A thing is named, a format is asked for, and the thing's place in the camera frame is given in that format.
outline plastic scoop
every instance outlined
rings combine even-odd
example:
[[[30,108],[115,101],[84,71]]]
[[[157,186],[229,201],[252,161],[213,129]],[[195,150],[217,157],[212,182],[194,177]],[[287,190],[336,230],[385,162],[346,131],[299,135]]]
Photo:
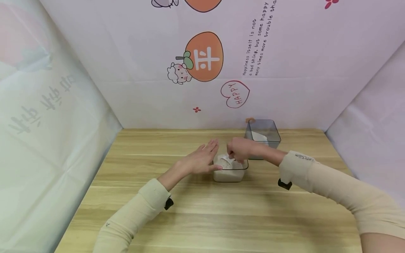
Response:
[[[221,157],[221,159],[224,159],[225,161],[227,161],[231,166],[232,166],[232,162],[235,160],[235,159],[230,159],[228,155],[223,155]]]

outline orange circle with character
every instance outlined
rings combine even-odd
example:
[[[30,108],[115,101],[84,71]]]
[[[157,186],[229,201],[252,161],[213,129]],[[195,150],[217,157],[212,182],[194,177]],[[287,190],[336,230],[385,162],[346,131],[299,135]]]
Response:
[[[221,0],[185,0],[196,11],[209,12],[215,9],[221,2]]]
[[[201,82],[215,79],[224,63],[224,51],[218,36],[213,32],[202,32],[194,36],[185,47],[193,63],[189,74]]]

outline hand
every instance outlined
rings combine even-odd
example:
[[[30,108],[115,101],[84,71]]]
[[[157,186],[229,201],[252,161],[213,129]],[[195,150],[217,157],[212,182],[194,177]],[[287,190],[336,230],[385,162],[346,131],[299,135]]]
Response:
[[[243,164],[249,156],[258,155],[262,148],[265,148],[263,144],[240,137],[234,137],[226,145],[229,158],[235,159],[241,164]]]
[[[201,145],[196,151],[180,159],[174,168],[178,168],[188,174],[209,173],[222,170],[219,165],[210,165],[218,152],[218,139],[211,140],[207,145]]]

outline arm sleeve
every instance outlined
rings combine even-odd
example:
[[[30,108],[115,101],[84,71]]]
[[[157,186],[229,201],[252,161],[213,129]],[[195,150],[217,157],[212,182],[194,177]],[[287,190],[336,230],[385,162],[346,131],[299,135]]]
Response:
[[[101,227],[93,253],[126,253],[135,234],[164,209],[169,197],[157,179],[149,181]]]
[[[378,188],[294,151],[284,157],[279,170],[283,183],[292,182],[347,208],[360,235],[379,233],[405,239],[404,210]]]

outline left hand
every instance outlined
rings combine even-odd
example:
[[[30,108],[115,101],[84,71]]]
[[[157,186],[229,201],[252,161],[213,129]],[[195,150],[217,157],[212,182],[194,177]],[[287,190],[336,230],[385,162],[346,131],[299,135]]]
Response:
[[[203,174],[215,170],[222,170],[219,165],[209,165],[219,149],[218,139],[211,140],[207,145],[199,146],[194,152],[180,159],[174,165],[186,174]]]

